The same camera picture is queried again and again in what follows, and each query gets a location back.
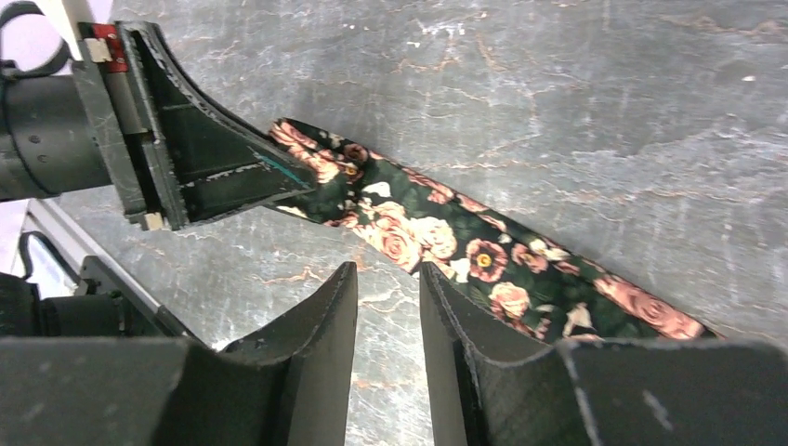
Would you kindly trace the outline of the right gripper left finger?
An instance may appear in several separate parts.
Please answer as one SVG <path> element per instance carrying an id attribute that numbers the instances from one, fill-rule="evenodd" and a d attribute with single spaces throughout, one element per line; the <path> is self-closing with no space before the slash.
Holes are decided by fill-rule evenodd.
<path id="1" fill-rule="evenodd" d="M 212 418 L 215 445 L 341 445 L 358 317 L 357 266 L 341 264 L 317 291 L 229 343 Z"/>

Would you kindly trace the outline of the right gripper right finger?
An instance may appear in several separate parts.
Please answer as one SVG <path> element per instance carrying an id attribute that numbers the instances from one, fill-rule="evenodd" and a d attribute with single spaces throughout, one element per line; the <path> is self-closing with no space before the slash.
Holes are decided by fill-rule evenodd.
<path id="1" fill-rule="evenodd" d="M 567 376 L 553 348 L 420 267 L 421 327 L 437 445 L 564 445 Z"/>

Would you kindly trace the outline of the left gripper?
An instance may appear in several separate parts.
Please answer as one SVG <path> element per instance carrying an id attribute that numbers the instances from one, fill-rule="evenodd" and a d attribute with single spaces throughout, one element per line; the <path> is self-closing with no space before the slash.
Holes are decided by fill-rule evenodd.
<path id="1" fill-rule="evenodd" d="M 125 215 L 171 230 L 312 192 L 317 176 L 210 98 L 147 21 L 78 26 L 24 71 L 1 61 L 1 199 L 112 185 Z"/>

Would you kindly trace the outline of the black floral tie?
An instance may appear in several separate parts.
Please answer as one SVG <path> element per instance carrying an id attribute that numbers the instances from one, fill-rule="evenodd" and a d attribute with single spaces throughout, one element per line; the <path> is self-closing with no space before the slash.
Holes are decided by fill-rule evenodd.
<path id="1" fill-rule="evenodd" d="M 296 120 L 270 131 L 317 188 L 278 210 L 351 230 L 416 274 L 424 263 L 511 328 L 564 338 L 711 338 L 714 332 L 596 262 L 438 181 L 347 138 Z"/>

